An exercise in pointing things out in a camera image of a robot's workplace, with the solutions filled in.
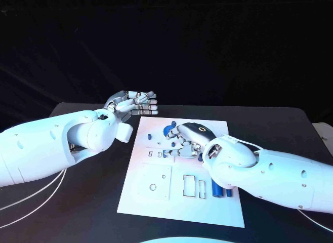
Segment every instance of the cable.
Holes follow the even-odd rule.
[[[54,192],[57,191],[57,188],[59,188],[59,186],[60,186],[60,183],[62,183],[62,180],[63,180],[63,177],[64,177],[64,174],[66,174],[66,169],[64,169],[64,171],[63,171],[63,176],[62,176],[62,178],[60,178],[60,181],[59,181],[59,184],[57,184],[57,187],[54,188],[54,191],[53,191],[53,193],[50,194],[50,196],[47,197],[47,199],[46,199],[46,201],[41,203],[41,205],[27,214],[27,215],[24,215],[20,219],[17,219],[17,220],[14,220],[11,223],[8,223],[8,224],[5,224],[5,225],[3,225],[3,226],[0,226],[0,229],[1,228],[4,228],[5,226],[8,226],[8,225],[11,225],[11,224],[14,224],[15,222],[18,222],[23,218],[26,218],[43,205],[44,205],[44,203],[49,201],[49,199],[51,198],[51,196],[53,196],[53,194],[54,194]]]
[[[329,232],[333,232],[333,230],[331,229],[328,229],[327,227],[324,227],[321,224],[318,224],[301,211],[299,211],[299,213],[319,226],[319,227],[322,227],[325,230],[328,230]]]
[[[18,204],[20,202],[23,202],[26,199],[28,199],[30,197],[33,197],[37,193],[40,193],[54,182],[54,180],[59,178],[59,175],[63,173],[64,170],[60,171],[60,173],[57,174],[56,178],[50,181],[50,183],[47,183],[47,185],[39,189],[30,196],[27,196],[26,198],[23,198],[21,200],[18,200],[17,202],[11,203],[10,205],[4,206],[3,208],[0,208],[0,211],[8,207],[11,207],[13,205]]]

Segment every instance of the white robotic arm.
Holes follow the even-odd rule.
[[[201,153],[203,167],[220,187],[237,186],[288,208],[333,214],[333,166],[253,144],[257,151],[252,152],[246,142],[229,135],[216,138],[195,123],[178,125],[167,138],[172,136],[188,143],[168,154],[195,157]]]
[[[85,110],[20,124],[0,133],[0,187],[37,180],[128,142],[132,114],[157,114],[152,92],[112,95],[103,109]]]

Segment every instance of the black backdrop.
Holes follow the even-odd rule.
[[[39,2],[0,1],[0,131],[119,90],[333,125],[333,1]]]

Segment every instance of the dark table surface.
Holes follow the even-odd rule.
[[[95,110],[102,104],[60,103],[50,116]],[[333,165],[314,127],[295,108],[158,106],[158,117],[224,120],[229,135]],[[109,149],[67,169],[56,194],[20,222],[0,229],[1,242],[141,242],[171,236],[193,236],[233,242],[333,242],[333,233],[319,228],[293,209],[283,208],[239,189],[244,228],[118,214],[118,202],[139,117],[129,142],[113,142]],[[0,207],[40,189],[54,175],[7,186],[0,191]],[[0,226],[26,215],[46,200],[54,183],[39,195],[0,211]],[[306,212],[333,229],[333,215]]]

